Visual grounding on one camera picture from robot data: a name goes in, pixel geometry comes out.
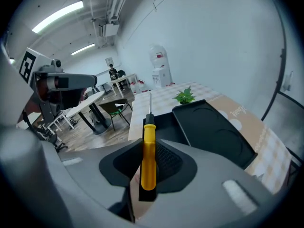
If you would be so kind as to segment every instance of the person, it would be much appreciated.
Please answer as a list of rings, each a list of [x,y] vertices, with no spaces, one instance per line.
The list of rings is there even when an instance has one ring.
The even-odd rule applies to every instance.
[[[116,80],[118,79],[118,72],[117,70],[114,68],[113,64],[110,64],[110,71],[109,71],[109,74],[110,74],[110,78],[111,78],[111,81],[112,80]],[[121,82],[118,83],[119,85],[119,88],[122,90],[122,91],[125,91],[123,85]]]

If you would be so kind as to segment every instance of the yellow and black screwdriver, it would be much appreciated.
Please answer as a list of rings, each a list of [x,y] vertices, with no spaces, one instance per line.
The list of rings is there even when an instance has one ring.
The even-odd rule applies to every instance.
[[[143,137],[143,159],[141,185],[145,190],[153,190],[156,186],[155,161],[155,129],[154,115],[151,111],[151,94],[149,95],[149,113],[146,116]]]

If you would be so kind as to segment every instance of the fluorescent light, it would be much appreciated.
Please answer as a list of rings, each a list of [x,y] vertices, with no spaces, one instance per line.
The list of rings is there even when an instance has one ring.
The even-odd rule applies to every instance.
[[[75,55],[76,53],[81,52],[81,51],[83,51],[85,49],[91,48],[93,46],[95,46],[95,44],[88,45],[88,46],[86,46],[84,48],[79,49],[78,51],[73,52],[72,55]]]
[[[56,19],[70,13],[73,12],[75,10],[78,10],[80,8],[83,8],[83,3],[82,1],[79,1],[77,3],[71,4],[70,6],[67,6],[59,11],[57,11],[56,13],[53,13],[52,15],[48,16],[44,21],[42,21],[41,23],[39,23],[35,28],[33,28],[33,31],[35,33],[38,33],[39,31],[41,31],[43,28],[45,28],[46,26],[48,26],[50,23],[52,23],[53,21],[55,21]]]

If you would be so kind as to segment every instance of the white ceiling-mounted box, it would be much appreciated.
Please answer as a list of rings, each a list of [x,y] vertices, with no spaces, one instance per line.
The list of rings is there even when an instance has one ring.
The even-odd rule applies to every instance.
[[[119,24],[105,24],[103,26],[98,26],[98,32],[100,37],[115,36],[117,34]]]

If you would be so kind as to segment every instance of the green plant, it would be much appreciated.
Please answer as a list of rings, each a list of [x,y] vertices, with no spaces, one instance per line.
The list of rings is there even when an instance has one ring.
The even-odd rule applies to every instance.
[[[190,103],[195,99],[195,97],[192,95],[193,93],[191,93],[191,86],[189,86],[189,88],[185,89],[184,92],[180,91],[179,94],[176,94],[176,97],[174,97],[173,99],[176,99],[180,104],[183,105],[186,103]]]

